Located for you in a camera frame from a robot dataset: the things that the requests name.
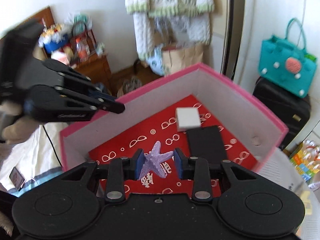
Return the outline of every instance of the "small white cube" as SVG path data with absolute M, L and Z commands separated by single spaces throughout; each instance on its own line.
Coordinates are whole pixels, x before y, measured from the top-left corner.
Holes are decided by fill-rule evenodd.
M 177 108 L 176 119 L 178 132 L 185 132 L 188 129 L 201 127 L 199 111 L 195 107 Z

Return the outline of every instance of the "wooden floor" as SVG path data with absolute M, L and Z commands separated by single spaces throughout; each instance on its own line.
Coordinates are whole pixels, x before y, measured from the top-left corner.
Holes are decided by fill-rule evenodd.
M 143 85 L 148 84 L 153 80 L 161 77 L 153 73 L 150 67 L 145 68 L 142 65 L 138 65 L 137 74 L 134 73 L 133 67 L 129 67 L 112 74 L 112 77 L 110 79 L 112 93 L 116 95 L 119 88 L 122 87 L 123 81 L 126 79 L 130 80 L 132 76 L 136 76 L 137 78 L 139 78 Z

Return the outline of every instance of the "white wardrobe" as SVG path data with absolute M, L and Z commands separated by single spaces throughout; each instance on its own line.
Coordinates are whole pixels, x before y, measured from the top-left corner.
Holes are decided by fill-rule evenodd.
M 258 64 L 261 42 L 272 34 L 285 36 L 289 20 L 298 18 L 307 37 L 307 51 L 320 62 L 320 0 L 245 0 L 244 27 L 234 82 L 252 93 L 259 77 Z M 289 40 L 303 46 L 300 29 L 292 26 Z M 320 70 L 318 69 L 309 91 L 311 118 L 303 130 L 287 147 L 295 148 L 306 137 L 320 144 Z

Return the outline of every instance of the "bag handle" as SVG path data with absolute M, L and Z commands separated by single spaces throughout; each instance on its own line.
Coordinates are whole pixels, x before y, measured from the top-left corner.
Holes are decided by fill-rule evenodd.
M 296 22 L 296 23 L 299 25 L 299 27 L 300 27 L 300 30 L 301 30 L 301 33 L 302 33 L 302 38 L 303 38 L 303 44 L 304 44 L 304 47 L 303 47 L 302 50 L 303 50 L 304 54 L 307 54 L 307 49 L 306 49 L 306 47 L 307 47 L 307 39 L 306 39 L 306 35 L 305 35 L 304 31 L 303 31 L 303 27 L 302 27 L 301 22 L 300 22 L 297 18 L 292 18 L 292 19 L 289 21 L 289 23 L 288 23 L 288 25 L 287 25 L 287 30 L 286 30 L 285 38 L 284 38 L 284 39 L 285 39 L 285 40 L 288 40 L 289 29 L 290 29 L 292 23 L 294 23 L 294 22 Z
M 84 21 L 78 21 L 78 22 L 76 22 L 76 23 L 73 25 L 73 27 L 72 27 L 72 31 L 71 31 L 72 37 L 74 37 L 73 31 L 74 31 L 75 28 L 76 28 L 78 25 L 80 25 L 80 24 L 83 24 L 83 25 L 84 25 L 84 32 L 82 32 L 82 33 L 86 33 L 86 32 L 87 32 L 87 25 L 86 25 L 86 23 L 85 23 Z

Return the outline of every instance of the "chinese character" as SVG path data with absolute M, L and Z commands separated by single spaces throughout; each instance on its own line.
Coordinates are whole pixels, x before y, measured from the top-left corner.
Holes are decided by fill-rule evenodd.
M 165 176 L 168 175 L 168 173 L 170 174 L 172 171 L 171 171 L 171 168 L 169 166 L 169 164 L 167 162 L 164 162 L 164 163 L 161 163 L 161 168 L 163 169 L 164 173 L 165 173 Z
M 149 184 L 153 184 L 153 179 L 152 179 L 152 175 L 153 173 L 150 174 L 150 172 L 148 172 L 142 179 L 141 179 L 141 183 L 143 186 L 145 186 L 146 188 L 149 188 Z

